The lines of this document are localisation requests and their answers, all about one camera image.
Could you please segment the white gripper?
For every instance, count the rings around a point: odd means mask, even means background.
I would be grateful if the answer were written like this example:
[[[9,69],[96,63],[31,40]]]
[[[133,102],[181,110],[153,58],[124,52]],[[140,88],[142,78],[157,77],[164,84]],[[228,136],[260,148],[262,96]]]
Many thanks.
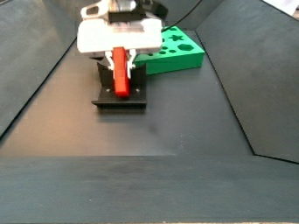
[[[114,47],[124,47],[129,55],[126,67],[132,69],[136,53],[154,53],[161,49],[161,28],[162,22],[153,18],[130,24],[108,24],[102,19],[84,20],[77,32],[78,52],[90,58],[102,57],[105,54],[106,68],[113,71],[110,51]]]

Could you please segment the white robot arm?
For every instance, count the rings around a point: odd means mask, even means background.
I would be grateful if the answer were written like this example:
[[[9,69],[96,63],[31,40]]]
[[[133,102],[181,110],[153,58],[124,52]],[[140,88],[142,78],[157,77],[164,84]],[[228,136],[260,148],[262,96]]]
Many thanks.
[[[140,53],[161,49],[166,7],[157,0],[98,0],[80,10],[77,48],[92,59],[106,58],[114,68],[112,51],[128,51],[128,65]]]

